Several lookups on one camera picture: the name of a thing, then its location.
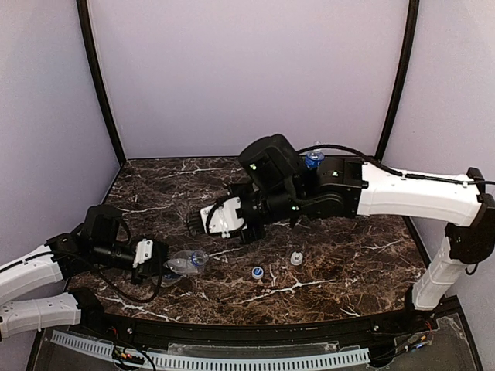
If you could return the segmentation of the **clear bottle cap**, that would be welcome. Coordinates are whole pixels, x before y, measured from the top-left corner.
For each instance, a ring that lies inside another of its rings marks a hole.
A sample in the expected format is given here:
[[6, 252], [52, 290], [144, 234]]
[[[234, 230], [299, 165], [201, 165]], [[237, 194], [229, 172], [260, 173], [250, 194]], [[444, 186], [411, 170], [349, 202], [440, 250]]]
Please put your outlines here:
[[302, 252], [294, 251], [290, 257], [290, 263], [293, 266], [300, 266], [303, 261]]

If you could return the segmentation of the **white cap water bottle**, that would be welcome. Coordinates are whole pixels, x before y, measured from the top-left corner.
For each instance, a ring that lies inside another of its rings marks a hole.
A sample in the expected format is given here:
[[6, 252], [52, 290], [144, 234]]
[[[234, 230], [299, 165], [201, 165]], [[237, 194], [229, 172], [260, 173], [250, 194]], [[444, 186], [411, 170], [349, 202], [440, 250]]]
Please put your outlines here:
[[325, 158], [325, 155], [319, 147], [321, 143], [319, 141], [315, 141], [313, 145], [316, 146], [316, 148], [311, 151], [307, 151], [305, 154], [305, 164], [308, 169], [318, 168]]

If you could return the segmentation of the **white blue bottle cap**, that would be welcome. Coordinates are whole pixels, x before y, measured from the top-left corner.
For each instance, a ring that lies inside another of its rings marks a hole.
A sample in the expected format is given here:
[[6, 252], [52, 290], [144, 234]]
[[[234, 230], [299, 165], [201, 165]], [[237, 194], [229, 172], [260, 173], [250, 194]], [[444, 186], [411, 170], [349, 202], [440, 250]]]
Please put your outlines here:
[[260, 280], [264, 277], [264, 269], [262, 267], [253, 267], [251, 270], [251, 276], [255, 280]]

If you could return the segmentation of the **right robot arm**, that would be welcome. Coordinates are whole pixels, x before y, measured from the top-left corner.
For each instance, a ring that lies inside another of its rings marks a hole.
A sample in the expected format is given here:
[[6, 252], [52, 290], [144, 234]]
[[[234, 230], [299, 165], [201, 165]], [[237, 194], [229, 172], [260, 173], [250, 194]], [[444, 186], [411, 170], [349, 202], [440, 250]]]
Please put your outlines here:
[[397, 170], [342, 145], [296, 150], [273, 134], [248, 145], [238, 161], [246, 182], [227, 187], [214, 204], [187, 216], [191, 234], [260, 240], [265, 227], [330, 217], [398, 215], [442, 220], [445, 235], [427, 271], [412, 286], [406, 305], [431, 311], [468, 266], [494, 249], [494, 198], [477, 168], [464, 175]]

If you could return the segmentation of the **blue cap water bottle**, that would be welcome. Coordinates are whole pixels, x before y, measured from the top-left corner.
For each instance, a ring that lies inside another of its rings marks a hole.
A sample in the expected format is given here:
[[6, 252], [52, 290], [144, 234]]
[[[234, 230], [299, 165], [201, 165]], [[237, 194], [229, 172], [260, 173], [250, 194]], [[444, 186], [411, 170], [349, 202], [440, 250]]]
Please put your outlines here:
[[194, 277], [203, 273], [207, 265], [208, 255], [203, 250], [181, 250], [167, 260], [162, 258], [162, 275], [152, 278], [154, 285], [162, 279], [160, 286], [167, 288], [186, 277]]

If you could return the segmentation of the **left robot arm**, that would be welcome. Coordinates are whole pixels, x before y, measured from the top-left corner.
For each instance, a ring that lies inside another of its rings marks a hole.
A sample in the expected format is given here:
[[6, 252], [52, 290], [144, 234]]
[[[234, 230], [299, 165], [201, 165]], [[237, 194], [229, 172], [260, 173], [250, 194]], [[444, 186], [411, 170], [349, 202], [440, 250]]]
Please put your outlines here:
[[25, 301], [21, 296], [85, 272], [101, 276], [105, 268], [130, 272], [132, 284], [152, 278], [160, 281], [167, 255], [168, 247], [162, 241], [133, 239], [121, 210], [92, 206], [71, 232], [1, 266], [1, 338], [61, 325], [101, 330], [106, 326], [104, 308], [89, 288]]

